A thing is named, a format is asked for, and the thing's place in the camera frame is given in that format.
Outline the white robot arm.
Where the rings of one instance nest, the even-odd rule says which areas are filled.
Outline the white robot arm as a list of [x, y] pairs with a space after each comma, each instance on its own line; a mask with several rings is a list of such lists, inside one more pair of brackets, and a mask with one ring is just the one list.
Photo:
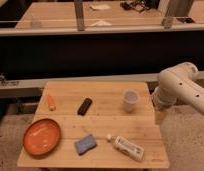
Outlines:
[[198, 68], [191, 62], [162, 70], [151, 95], [154, 106], [158, 110], [167, 109], [180, 99], [204, 115], [204, 88], [195, 82], [198, 74]]

